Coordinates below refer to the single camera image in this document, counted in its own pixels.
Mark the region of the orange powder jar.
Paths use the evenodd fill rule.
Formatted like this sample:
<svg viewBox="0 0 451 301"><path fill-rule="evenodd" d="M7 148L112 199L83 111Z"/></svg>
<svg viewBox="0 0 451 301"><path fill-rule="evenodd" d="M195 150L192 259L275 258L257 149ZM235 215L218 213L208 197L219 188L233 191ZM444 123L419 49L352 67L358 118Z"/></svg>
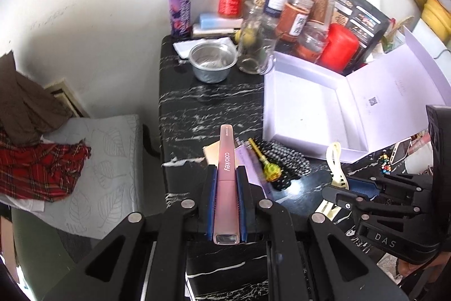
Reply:
<svg viewBox="0 0 451 301"><path fill-rule="evenodd" d="M276 35L288 42L300 36L313 6L312 0L287 0L275 28Z"/></svg>

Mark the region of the glass mug with lemon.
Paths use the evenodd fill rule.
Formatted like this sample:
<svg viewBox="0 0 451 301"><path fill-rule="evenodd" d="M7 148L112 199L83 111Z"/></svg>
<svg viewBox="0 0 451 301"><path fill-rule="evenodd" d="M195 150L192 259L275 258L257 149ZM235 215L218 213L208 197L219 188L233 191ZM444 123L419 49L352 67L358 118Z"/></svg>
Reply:
<svg viewBox="0 0 451 301"><path fill-rule="evenodd" d="M277 20L254 9L244 21L238 39L238 68L251 75L265 75L274 66Z"/></svg>

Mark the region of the purple drink can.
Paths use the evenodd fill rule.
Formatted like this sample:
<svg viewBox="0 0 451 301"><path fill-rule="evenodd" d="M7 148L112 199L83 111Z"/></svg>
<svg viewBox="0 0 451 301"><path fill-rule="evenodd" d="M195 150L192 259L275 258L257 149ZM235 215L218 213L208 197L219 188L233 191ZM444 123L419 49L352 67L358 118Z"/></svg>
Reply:
<svg viewBox="0 0 451 301"><path fill-rule="evenodd" d="M174 38L188 38L191 28L190 0L169 0L171 35Z"/></svg>

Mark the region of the cream hair claw clip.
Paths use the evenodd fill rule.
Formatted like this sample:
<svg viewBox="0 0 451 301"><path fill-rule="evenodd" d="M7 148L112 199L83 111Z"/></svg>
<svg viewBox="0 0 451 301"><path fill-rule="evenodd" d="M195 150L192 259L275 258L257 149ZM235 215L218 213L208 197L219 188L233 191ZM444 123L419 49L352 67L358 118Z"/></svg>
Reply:
<svg viewBox="0 0 451 301"><path fill-rule="evenodd" d="M331 172L332 185L347 190L349 188L349 183L344 172L342 171L340 160L341 152L341 144L339 142L332 143L326 150L326 162Z"/></svg>

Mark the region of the brown cardboard box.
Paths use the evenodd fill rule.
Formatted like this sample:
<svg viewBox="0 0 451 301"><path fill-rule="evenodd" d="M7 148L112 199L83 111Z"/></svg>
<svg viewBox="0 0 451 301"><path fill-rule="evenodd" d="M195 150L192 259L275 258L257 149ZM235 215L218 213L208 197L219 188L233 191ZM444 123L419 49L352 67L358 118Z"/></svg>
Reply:
<svg viewBox="0 0 451 301"><path fill-rule="evenodd" d="M219 164L219 141L203 147L203 154L208 165L218 166Z"/></svg>

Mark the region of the brown cloth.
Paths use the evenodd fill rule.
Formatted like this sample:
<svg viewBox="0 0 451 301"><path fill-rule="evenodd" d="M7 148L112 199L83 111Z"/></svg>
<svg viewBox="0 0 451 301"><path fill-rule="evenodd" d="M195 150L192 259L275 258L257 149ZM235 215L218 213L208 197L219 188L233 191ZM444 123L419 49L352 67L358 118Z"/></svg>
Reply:
<svg viewBox="0 0 451 301"><path fill-rule="evenodd" d="M73 117L72 111L16 70L12 51L1 57L1 127L16 146L37 144Z"/></svg>

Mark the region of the brown label jar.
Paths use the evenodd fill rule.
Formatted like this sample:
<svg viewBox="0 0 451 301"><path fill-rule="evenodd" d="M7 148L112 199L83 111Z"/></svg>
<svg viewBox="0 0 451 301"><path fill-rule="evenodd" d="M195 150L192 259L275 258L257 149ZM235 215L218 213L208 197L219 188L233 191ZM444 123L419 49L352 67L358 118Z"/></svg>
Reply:
<svg viewBox="0 0 451 301"><path fill-rule="evenodd" d="M313 6L310 10L308 21L329 27L333 16L336 0L312 0Z"/></svg>

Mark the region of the blue soap box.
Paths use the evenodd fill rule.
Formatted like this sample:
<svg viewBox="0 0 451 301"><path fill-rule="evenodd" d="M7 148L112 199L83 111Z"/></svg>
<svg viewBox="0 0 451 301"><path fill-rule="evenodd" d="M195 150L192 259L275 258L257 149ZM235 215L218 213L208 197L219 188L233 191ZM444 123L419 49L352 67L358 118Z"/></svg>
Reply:
<svg viewBox="0 0 451 301"><path fill-rule="evenodd" d="M242 26L243 18L226 18L215 13L203 13L199 17L202 30L238 29Z"/></svg>

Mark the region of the red cylinder canister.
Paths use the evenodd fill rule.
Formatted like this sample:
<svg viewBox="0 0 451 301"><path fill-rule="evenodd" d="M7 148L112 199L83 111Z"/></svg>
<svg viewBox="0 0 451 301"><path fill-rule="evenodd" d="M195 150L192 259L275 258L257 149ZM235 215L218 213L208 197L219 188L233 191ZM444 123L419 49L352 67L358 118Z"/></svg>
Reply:
<svg viewBox="0 0 451 301"><path fill-rule="evenodd" d="M339 24L331 24L327 45L322 51L318 64L334 72L341 73L359 48L359 39L350 30Z"/></svg>

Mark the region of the black polka dot scrunchie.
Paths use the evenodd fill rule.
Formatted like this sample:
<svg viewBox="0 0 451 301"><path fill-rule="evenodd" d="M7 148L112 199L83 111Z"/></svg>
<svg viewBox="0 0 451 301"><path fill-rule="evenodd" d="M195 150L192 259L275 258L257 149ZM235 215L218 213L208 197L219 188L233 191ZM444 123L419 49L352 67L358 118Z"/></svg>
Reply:
<svg viewBox="0 0 451 301"><path fill-rule="evenodd" d="M292 180L310 174L310 163L300 151L289 148L275 140L257 139L255 142L268 161L281 168L280 178L271 184L275 190L286 190L291 185Z"/></svg>

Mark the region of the black printed bag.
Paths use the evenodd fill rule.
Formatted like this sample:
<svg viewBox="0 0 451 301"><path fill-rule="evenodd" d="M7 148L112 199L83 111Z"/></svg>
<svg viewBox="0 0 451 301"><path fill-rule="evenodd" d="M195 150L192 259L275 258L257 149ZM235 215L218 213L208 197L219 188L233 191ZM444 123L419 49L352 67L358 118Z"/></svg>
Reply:
<svg viewBox="0 0 451 301"><path fill-rule="evenodd" d="M362 66L390 25L390 19L366 0L336 0L332 22L342 25L359 40L357 51L344 69L345 75Z"/></svg>

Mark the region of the purple box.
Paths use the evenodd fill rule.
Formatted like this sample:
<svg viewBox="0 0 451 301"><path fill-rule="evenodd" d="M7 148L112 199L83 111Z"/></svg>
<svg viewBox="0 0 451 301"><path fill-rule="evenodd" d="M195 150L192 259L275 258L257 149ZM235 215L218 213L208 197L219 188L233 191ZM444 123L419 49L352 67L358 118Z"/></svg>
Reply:
<svg viewBox="0 0 451 301"><path fill-rule="evenodd" d="M246 144L241 144L235 148L235 158L238 160L239 166L245 167L248 182L261 187L265 198L273 199L271 185L265 179L261 163L254 151Z"/></svg>

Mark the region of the red plaid cloth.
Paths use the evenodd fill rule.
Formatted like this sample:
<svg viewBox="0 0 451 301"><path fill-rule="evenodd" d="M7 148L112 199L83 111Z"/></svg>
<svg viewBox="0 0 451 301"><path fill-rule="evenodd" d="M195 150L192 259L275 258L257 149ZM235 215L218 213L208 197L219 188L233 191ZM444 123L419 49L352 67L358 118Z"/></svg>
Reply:
<svg viewBox="0 0 451 301"><path fill-rule="evenodd" d="M75 190L90 156L84 140L16 147L1 131L1 193L51 203L64 199Z"/></svg>

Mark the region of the aluminium foil bowl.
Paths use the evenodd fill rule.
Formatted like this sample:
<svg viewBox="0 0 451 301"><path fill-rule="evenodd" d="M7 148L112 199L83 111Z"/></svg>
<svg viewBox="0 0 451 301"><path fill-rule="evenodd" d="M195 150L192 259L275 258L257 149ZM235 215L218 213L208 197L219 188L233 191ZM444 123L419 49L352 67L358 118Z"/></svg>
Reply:
<svg viewBox="0 0 451 301"><path fill-rule="evenodd" d="M224 81L235 66L237 51L228 44L209 41L196 45L188 60L198 80L216 84Z"/></svg>

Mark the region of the white open gift box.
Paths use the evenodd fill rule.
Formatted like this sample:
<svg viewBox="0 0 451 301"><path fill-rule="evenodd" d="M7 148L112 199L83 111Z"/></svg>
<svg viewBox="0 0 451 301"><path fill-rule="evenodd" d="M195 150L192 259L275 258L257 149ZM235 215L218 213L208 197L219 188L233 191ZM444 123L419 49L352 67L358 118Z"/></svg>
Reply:
<svg viewBox="0 0 451 301"><path fill-rule="evenodd" d="M262 137L316 159L338 142L342 161L354 163L426 129L426 106L449 104L449 81L410 31L348 76L276 53L264 77Z"/></svg>

